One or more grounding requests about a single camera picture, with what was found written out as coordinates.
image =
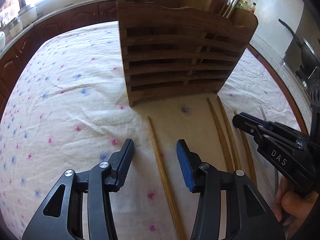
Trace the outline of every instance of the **kitchen counter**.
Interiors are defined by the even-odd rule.
[[[32,24],[30,24],[29,26],[25,27],[18,35],[16,35],[15,37],[13,37],[10,41],[8,41],[6,43],[6,45],[4,46],[4,48],[2,50],[0,50],[0,59],[3,57],[3,55],[24,35],[26,34],[28,31],[30,31],[34,26],[36,26],[37,24],[39,24],[40,22],[43,22],[44,20],[47,20],[57,14],[63,13],[65,11],[80,7],[80,6],[84,6],[87,4],[91,4],[91,3],[97,3],[97,2],[103,2],[103,1],[108,1],[108,0],[88,0],[85,2],[81,2],[81,3],[77,3],[77,4],[70,4],[68,6],[65,6],[64,8],[55,10],[51,13],[48,13],[44,16],[41,16],[39,19],[37,19],[36,21],[34,21]]]
[[[282,79],[301,112],[308,132],[310,132],[312,119],[310,99],[306,94],[302,83],[292,73],[284,60],[258,35],[253,35],[250,45],[255,48],[262,57],[265,58],[265,60],[272,66],[272,68]]]

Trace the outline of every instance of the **frying pan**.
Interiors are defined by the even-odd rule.
[[[301,42],[296,36],[296,34],[294,33],[294,31],[284,21],[279,19],[279,22],[289,30],[295,42],[301,49],[301,59],[302,59],[303,67],[300,67],[300,68],[307,77],[310,77],[310,75],[313,73],[315,68],[320,67],[319,57],[317,56],[314,49],[307,42],[306,39],[303,38],[303,42]]]

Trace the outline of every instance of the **white tablecloth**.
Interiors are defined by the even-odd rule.
[[[153,100],[130,108],[117,22],[84,27],[47,41],[24,69],[1,120],[0,209],[7,226],[21,238],[65,170],[89,170],[131,138],[136,150],[126,182],[111,194],[118,238],[177,239],[148,133],[146,117],[150,116],[189,238],[199,195],[191,194],[184,184],[175,152],[177,140],[184,138],[203,161],[226,170],[207,96],[223,124],[213,93]],[[299,129],[281,90],[248,50],[219,96],[230,121],[234,110],[262,118],[261,103],[269,120]],[[236,129],[234,134],[243,170],[249,174],[241,137]],[[257,153],[253,138],[248,139],[258,188],[271,204],[273,167]],[[221,230],[225,230],[224,212],[225,207]],[[84,235],[89,239],[87,229]]]

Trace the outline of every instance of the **wooden chopstick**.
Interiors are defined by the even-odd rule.
[[[227,133],[229,136],[229,141],[230,141],[230,145],[231,145],[231,153],[232,153],[232,157],[233,157],[233,162],[235,164],[235,170],[241,170],[241,162],[240,162],[240,157],[239,157],[239,152],[238,152],[238,148],[237,148],[237,144],[236,144],[236,140],[235,140],[235,136],[233,135],[232,132],[232,128],[227,116],[227,113],[223,107],[223,104],[219,98],[219,96],[217,96],[218,102],[219,102],[219,106],[220,106],[220,110],[222,113],[222,117],[224,120],[224,123],[226,125],[227,128]]]
[[[207,98],[207,102],[214,120],[214,123],[216,124],[216,128],[218,131],[218,135],[219,135],[219,140],[220,140],[220,144],[222,147],[222,153],[223,153],[223,157],[224,157],[224,161],[226,163],[226,167],[227,167],[227,172],[233,173],[233,171],[235,170],[233,168],[233,163],[232,163],[232,158],[229,152],[229,148],[228,148],[228,144],[227,144],[227,140],[226,137],[224,136],[223,130],[222,130],[222,126],[221,123],[219,121],[219,118],[217,116],[216,111],[213,108],[213,105],[210,101],[209,98]]]
[[[179,240],[185,240],[186,237],[185,237],[184,231],[182,229],[180,215],[179,215],[178,210],[176,208],[177,205],[176,205],[175,200],[174,200],[174,196],[173,196],[173,193],[172,193],[172,189],[171,189],[171,186],[170,186],[169,179],[167,177],[167,174],[165,173],[164,164],[163,164],[163,161],[162,161],[162,158],[161,158],[159,146],[158,146],[158,143],[156,141],[156,135],[155,135],[155,132],[154,132],[154,129],[153,129],[153,126],[152,126],[152,123],[151,123],[151,119],[150,119],[149,116],[148,116],[148,127],[149,127],[149,133],[150,133],[150,136],[151,136],[153,150],[154,150],[155,156],[156,156],[156,162],[157,162],[157,166],[158,166],[158,170],[159,170],[162,186],[163,186],[163,189],[164,189],[164,194],[165,194],[165,197],[167,198],[170,214],[171,214],[174,226],[176,228],[176,232],[177,232]]]
[[[250,150],[250,147],[249,147],[249,143],[248,143],[248,140],[247,140],[247,137],[246,137],[244,131],[242,131],[240,129],[239,129],[239,131],[240,131],[240,134],[241,134],[241,137],[242,137],[242,141],[243,141],[243,144],[244,144],[245,154],[247,155],[250,179],[253,181],[253,183],[257,187],[256,170],[254,168],[253,159],[252,159],[252,153],[251,153],[251,150]]]

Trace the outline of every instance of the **pan handle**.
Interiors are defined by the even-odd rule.
[[[289,25],[287,25],[283,20],[278,19],[278,21],[284,26],[286,27],[289,32],[292,34],[295,42],[297,43],[297,45],[299,46],[300,49],[302,49],[303,45],[302,43],[299,41],[298,37],[296,36],[296,34],[294,33],[294,31],[289,27]]]

